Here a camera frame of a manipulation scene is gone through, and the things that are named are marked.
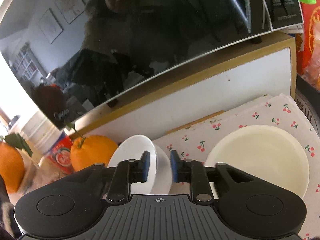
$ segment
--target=tablecloth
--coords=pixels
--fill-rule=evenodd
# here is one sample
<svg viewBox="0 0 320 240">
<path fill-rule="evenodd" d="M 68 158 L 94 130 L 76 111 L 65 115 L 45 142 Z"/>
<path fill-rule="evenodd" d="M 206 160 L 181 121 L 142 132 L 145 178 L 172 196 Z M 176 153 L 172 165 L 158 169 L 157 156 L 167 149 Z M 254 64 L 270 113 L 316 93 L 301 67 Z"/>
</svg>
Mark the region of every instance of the tablecloth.
<svg viewBox="0 0 320 240">
<path fill-rule="evenodd" d="M 307 217 L 301 228 L 300 237 L 308 240 L 320 236 L 320 139 L 298 108 L 287 95 L 265 97 L 252 106 L 239 107 L 212 119 L 168 134 L 154 141 L 167 155 L 177 150 L 181 159 L 194 159 L 204 163 L 214 146 L 229 133 L 249 125 L 272 125 L 293 135 L 302 145 L 309 161 L 309 184 L 304 197 Z M 170 194 L 188 194 L 189 185 L 173 183 Z"/>
</svg>

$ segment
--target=orange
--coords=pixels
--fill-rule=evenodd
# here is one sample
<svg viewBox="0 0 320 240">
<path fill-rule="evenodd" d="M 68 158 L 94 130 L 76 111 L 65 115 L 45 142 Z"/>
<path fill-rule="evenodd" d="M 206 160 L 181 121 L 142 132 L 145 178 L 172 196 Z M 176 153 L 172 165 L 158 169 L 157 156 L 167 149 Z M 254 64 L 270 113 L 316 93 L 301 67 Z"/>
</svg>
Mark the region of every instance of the orange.
<svg viewBox="0 0 320 240">
<path fill-rule="evenodd" d="M 23 158 L 16 148 L 0 142 L 0 175 L 8 194 L 18 191 L 25 173 Z"/>
<path fill-rule="evenodd" d="M 77 138 L 71 147 L 71 163 L 75 171 L 82 170 L 95 163 L 108 165 L 118 145 L 111 139 L 100 135 Z"/>
</svg>

